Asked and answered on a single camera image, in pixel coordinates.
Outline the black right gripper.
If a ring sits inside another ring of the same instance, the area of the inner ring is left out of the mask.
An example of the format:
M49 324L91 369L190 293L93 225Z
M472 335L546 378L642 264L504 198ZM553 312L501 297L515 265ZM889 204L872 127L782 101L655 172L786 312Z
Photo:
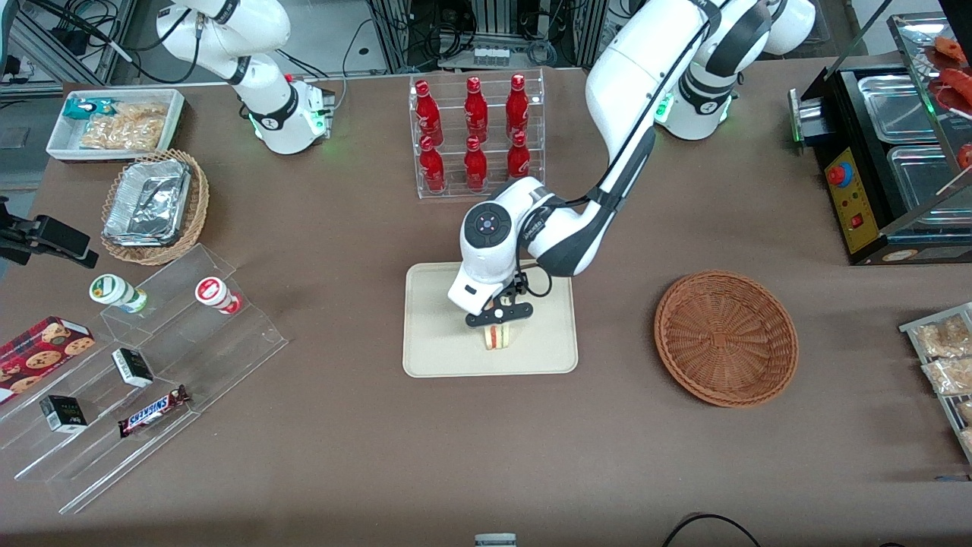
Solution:
M51 216L32 220L8 211L9 200L1 198L1 258L14 264L28 264L35 254L49 254L93 269L99 255L90 248L90 237Z

